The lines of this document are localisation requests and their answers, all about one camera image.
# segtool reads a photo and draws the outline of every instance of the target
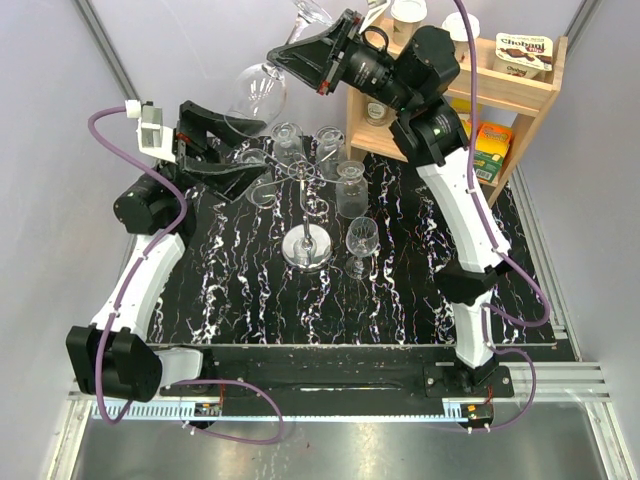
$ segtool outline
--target paper cup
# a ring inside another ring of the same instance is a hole
[[[393,17],[393,42],[406,45],[425,18],[427,5],[424,0],[396,0],[391,7]]]
[[[480,36],[480,21],[473,15],[469,15],[469,23],[475,40]],[[451,40],[453,40],[453,44],[456,47],[456,60],[462,62],[469,56],[469,38],[467,37],[467,29],[462,21],[462,15],[452,13],[444,21],[442,28],[451,35]]]

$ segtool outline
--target hanging wine glass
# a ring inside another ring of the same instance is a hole
[[[296,22],[286,41],[295,42],[312,23],[332,25],[331,16],[313,0],[292,0],[298,7]],[[287,100],[284,71],[271,62],[259,63],[245,69],[234,84],[232,102],[225,114],[229,128],[247,137],[257,137],[268,129],[280,115]],[[254,128],[239,130],[232,119],[255,120]]]

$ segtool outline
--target white lid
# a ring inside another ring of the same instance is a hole
[[[471,32],[473,38],[480,36],[480,21],[473,15],[469,15],[469,23],[471,24]],[[451,40],[454,42],[468,42],[467,29],[464,27],[462,21],[462,15],[458,13],[452,13],[443,22],[442,28],[447,30],[451,34]]]
[[[427,18],[427,4],[425,0],[396,0],[391,16],[400,22],[418,23]]]

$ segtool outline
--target robotic arm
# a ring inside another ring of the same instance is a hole
[[[162,125],[162,110],[152,104],[128,101],[127,116],[138,119],[140,151],[160,160],[155,170],[182,193],[204,185],[220,200],[233,202],[268,168],[228,164],[219,152],[220,147],[235,147],[244,141],[237,132],[253,135],[264,128],[263,122],[223,117],[193,102],[182,104],[175,129]],[[220,141],[220,147],[212,146],[211,137]],[[178,229],[148,253],[147,248],[161,230],[180,213],[175,196],[145,174],[115,201],[114,213],[127,232],[136,235],[134,252],[114,292],[91,324],[71,329],[67,351],[83,393],[96,393],[96,368],[102,368],[105,396],[147,402],[163,386],[198,378],[203,367],[198,350],[156,352],[145,343],[162,287],[195,232],[195,209],[188,204],[187,216]],[[100,337],[114,313],[104,359],[97,365]]]
[[[469,140],[443,98],[460,72],[455,48],[448,32],[425,26],[394,59],[385,32],[369,27],[360,34],[361,23],[362,16],[346,10],[326,32],[275,48],[267,58],[321,95],[344,81],[397,111],[390,127],[394,142],[431,189],[458,250],[457,259],[436,274],[436,284],[453,304],[457,331],[458,362],[448,381],[471,393],[498,367],[484,341],[481,305],[491,302],[498,277],[511,269],[492,248],[477,214],[466,178]],[[373,45],[372,35],[382,36],[384,46]],[[479,191],[475,176],[473,181]],[[481,197],[498,250],[506,254],[510,245]]]

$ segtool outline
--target round metal base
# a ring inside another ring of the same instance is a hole
[[[302,272],[313,272],[324,267],[333,253],[333,242],[322,227],[309,225],[313,244],[304,248],[304,225],[292,228],[282,241],[282,255],[286,262]]]

